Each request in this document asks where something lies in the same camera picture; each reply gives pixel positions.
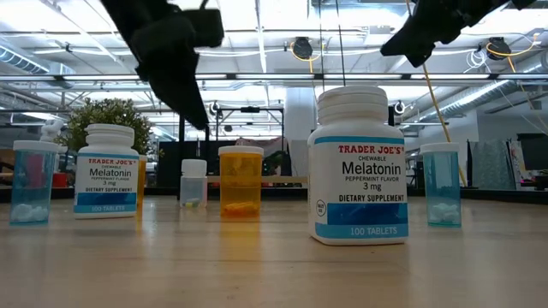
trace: green plant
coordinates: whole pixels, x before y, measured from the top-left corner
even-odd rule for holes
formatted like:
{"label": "green plant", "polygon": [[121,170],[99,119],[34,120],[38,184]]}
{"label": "green plant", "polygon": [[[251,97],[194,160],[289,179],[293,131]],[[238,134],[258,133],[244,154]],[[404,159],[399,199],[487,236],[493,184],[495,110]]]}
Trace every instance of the green plant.
{"label": "green plant", "polygon": [[57,142],[70,150],[78,151],[87,145],[86,127],[94,123],[116,124],[131,127],[135,131],[133,148],[139,154],[147,154],[151,123],[139,111],[134,109],[131,99],[119,98],[92,101],[86,98],[81,108],[74,110],[68,119],[68,131],[57,138]]}

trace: melatonin bottle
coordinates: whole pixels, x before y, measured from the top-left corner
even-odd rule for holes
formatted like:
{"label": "melatonin bottle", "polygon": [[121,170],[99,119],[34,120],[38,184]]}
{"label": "melatonin bottle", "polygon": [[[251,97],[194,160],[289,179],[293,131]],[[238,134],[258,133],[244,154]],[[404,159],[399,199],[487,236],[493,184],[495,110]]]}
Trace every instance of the melatonin bottle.
{"label": "melatonin bottle", "polygon": [[74,217],[135,216],[139,153],[132,149],[134,130],[111,124],[86,128],[89,146],[78,151]]}
{"label": "melatonin bottle", "polygon": [[326,245],[403,243],[408,199],[402,132],[386,125],[376,86],[345,86],[318,101],[308,138],[310,235]]}

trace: ceiling light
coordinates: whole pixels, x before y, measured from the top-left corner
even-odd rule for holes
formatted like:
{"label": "ceiling light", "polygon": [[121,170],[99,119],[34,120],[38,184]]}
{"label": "ceiling light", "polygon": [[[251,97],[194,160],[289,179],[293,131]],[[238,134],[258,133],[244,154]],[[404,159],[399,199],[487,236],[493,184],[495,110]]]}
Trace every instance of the ceiling light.
{"label": "ceiling light", "polygon": [[237,80],[310,80],[313,74],[237,74]]}
{"label": "ceiling light", "polygon": [[66,81],[110,81],[110,80],[139,80],[136,74],[121,75],[68,75],[63,76]]}
{"label": "ceiling light", "polygon": [[41,119],[41,120],[62,120],[62,118],[56,116],[56,115],[50,115],[43,112],[23,112],[23,115],[25,116],[31,116],[33,118]]}
{"label": "ceiling light", "polygon": [[[487,79],[489,74],[428,74],[431,80],[469,80],[469,79]],[[412,74],[411,79],[426,79],[424,74]]]}
{"label": "ceiling light", "polygon": [[347,80],[399,80],[402,78],[401,74],[325,74],[324,78],[341,80],[343,76]]}
{"label": "ceiling light", "polygon": [[498,78],[500,80],[536,80],[548,79],[548,74],[500,74]]}
{"label": "ceiling light", "polygon": [[196,80],[219,80],[226,79],[226,74],[196,74]]}
{"label": "ceiling light", "polygon": [[55,81],[53,76],[0,76],[0,81],[16,82],[16,81]]}

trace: table surface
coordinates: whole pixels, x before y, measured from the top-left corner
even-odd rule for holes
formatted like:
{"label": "table surface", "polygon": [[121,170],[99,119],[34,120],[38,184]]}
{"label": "table surface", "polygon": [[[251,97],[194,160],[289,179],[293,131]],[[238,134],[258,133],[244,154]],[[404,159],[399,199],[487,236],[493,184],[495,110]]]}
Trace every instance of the table surface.
{"label": "table surface", "polygon": [[534,307],[548,292],[548,206],[463,200],[463,228],[426,226],[409,200],[405,245],[325,246],[307,203],[223,220],[147,198],[142,219],[10,227],[0,204],[0,307]]}

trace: bottle label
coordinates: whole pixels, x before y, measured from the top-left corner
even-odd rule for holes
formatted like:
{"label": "bottle label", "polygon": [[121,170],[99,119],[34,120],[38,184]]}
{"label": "bottle label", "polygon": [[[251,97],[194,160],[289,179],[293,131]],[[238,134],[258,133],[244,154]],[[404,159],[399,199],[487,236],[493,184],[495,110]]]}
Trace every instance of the bottle label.
{"label": "bottle label", "polygon": [[328,239],[408,236],[404,141],[330,136],[309,151],[309,223]]}
{"label": "bottle label", "polygon": [[135,211],[138,156],[81,153],[77,166],[74,213]]}

